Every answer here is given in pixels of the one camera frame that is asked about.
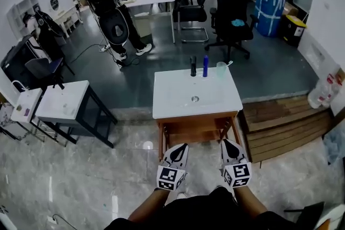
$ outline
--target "wooden stairs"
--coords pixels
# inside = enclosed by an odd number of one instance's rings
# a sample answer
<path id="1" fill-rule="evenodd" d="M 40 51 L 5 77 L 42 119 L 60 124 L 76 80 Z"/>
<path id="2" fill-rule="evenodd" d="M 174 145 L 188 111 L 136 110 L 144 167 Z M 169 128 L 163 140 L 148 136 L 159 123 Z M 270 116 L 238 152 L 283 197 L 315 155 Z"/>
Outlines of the wooden stairs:
<path id="1" fill-rule="evenodd" d="M 329 129 L 332 114 L 313 109 L 307 96 L 247 103 L 239 115 L 249 158 L 260 162 L 296 149 Z"/>

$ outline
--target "light blue cloth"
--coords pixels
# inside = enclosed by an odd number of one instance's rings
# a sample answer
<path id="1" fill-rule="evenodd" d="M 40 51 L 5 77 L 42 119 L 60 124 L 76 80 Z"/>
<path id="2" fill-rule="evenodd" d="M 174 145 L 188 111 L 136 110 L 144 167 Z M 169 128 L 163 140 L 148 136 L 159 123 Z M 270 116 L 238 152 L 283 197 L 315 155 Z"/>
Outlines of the light blue cloth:
<path id="1" fill-rule="evenodd" d="M 231 24 L 235 27 L 244 26 L 244 22 L 241 19 L 235 19 L 231 22 Z"/>

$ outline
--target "cardboard box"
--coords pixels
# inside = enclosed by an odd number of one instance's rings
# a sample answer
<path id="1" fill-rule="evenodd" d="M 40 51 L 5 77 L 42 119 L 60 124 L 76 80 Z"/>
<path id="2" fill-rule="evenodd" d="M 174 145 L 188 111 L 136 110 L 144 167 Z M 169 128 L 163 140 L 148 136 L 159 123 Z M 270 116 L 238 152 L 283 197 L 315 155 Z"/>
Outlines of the cardboard box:
<path id="1" fill-rule="evenodd" d="M 298 15 L 298 9 L 291 5 L 289 2 L 285 2 L 284 11 L 282 12 L 283 15 L 287 16 L 297 16 Z"/>

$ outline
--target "glove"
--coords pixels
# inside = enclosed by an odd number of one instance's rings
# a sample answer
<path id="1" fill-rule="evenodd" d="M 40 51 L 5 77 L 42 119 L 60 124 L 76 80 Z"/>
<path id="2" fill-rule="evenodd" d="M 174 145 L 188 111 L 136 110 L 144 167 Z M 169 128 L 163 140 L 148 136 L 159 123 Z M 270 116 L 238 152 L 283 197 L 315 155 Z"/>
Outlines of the glove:
<path id="1" fill-rule="evenodd" d="M 246 186 L 252 176 L 251 163 L 243 148 L 234 141 L 222 140 L 222 176 L 231 188 Z"/>
<path id="2" fill-rule="evenodd" d="M 186 176 L 188 151 L 187 144 L 179 144 L 165 152 L 157 171 L 158 188 L 174 191 L 180 186 Z"/>

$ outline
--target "black pants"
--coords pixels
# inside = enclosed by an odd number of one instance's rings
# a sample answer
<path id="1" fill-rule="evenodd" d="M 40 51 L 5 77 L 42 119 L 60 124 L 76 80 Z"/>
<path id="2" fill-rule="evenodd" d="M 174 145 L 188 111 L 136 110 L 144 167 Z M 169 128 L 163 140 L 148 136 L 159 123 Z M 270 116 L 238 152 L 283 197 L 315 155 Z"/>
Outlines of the black pants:
<path id="1" fill-rule="evenodd" d="M 133 25 L 133 21 L 130 18 L 128 9 L 125 5 L 122 5 L 119 7 L 119 10 L 122 12 L 127 25 L 128 25 L 128 31 L 129 31 L 129 41 L 130 43 L 133 45 L 134 48 L 138 49 L 138 50 L 142 50 L 146 45 L 141 42 L 140 40 L 140 36 L 138 35 L 138 32 L 136 31 L 136 28 Z M 123 54 L 126 52 L 126 49 L 122 47 L 122 45 L 115 45 L 115 44 L 111 44 L 112 49 L 118 53 L 118 54 Z"/>

